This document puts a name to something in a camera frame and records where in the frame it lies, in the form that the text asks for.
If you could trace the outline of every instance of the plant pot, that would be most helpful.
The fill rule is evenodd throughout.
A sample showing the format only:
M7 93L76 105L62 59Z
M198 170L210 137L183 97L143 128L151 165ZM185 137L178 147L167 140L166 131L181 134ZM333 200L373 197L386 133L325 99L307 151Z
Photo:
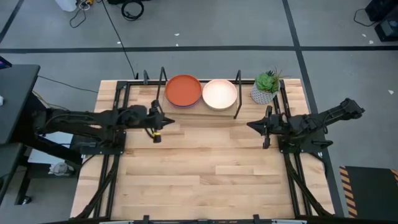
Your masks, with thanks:
M257 89L256 82L254 82L253 87L251 88L251 98L258 104L267 104L274 99L274 97L278 94L278 91L271 93L268 91L262 91Z

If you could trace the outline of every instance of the gray floor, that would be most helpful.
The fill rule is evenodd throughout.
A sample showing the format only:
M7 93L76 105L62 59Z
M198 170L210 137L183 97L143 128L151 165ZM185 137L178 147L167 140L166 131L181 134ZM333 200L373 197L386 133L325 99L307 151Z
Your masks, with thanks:
M398 45L398 42L380 42L372 27L353 22L355 10L369 1L289 0L300 45ZM16 5L15 0L3 2L0 29ZM141 19L128 22L121 17L119 8L107 4L126 47L293 46L282 0L152 0L144 5ZM69 27L74 13L61 11L55 1L25 0L0 49L121 47L101 4L95 3L86 12L87 20L76 29ZM358 19L369 22L363 12ZM151 78L158 77L162 66L169 77L188 73L198 78L229 78L240 69L244 78L252 78L273 66L282 69L286 77L302 77L294 51L128 52L127 55L136 72L146 69ZM42 76L92 90L98 89L101 80L132 78L121 52L2 56L12 63L39 64ZM346 165L398 169L395 150L398 52L304 52L303 56L319 111L337 105L346 97L366 109L363 118L330 127L326 138L335 142L330 147L333 168ZM71 110L92 110L95 106L94 93L47 80L38 79L35 91L50 103ZM35 180L29 188L34 201L15 206L13 201L20 181L21 173L16 174L0 208L2 221L43 223L68 218L76 180Z

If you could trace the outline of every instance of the succulent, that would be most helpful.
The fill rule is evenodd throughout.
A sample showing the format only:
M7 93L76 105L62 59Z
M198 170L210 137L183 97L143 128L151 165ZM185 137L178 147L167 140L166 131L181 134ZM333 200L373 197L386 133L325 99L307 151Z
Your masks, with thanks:
M270 93L275 93L279 90L279 80L282 78L280 72L275 70L270 70L266 73L262 73L256 77L257 89L261 91L268 91Z

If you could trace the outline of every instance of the potted plant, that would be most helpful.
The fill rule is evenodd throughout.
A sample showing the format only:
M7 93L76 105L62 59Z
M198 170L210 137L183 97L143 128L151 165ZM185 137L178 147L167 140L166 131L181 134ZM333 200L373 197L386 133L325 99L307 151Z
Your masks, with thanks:
M281 78L277 69L258 75L251 89L251 98L259 104L270 103L278 94Z

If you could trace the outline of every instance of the wooden tabletop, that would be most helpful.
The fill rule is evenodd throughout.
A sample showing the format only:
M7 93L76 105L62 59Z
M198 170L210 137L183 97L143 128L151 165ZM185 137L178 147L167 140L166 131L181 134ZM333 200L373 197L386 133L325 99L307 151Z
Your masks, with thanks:
M102 81L95 111L112 108L117 81ZM285 80L291 112L308 113L299 79ZM283 155L275 136L262 149L262 138L246 126L264 117L266 105L242 89L238 118L167 114L175 119L162 131L162 142L152 143L143 130L127 131L120 159L113 203L113 220L293 218ZM150 106L156 86L132 86L129 104ZM326 210L333 213L323 164L302 154L307 186ZM80 172L71 217L78 215L98 188L103 156L95 156ZM108 193L104 193L104 214ZM301 194L300 210L304 213Z

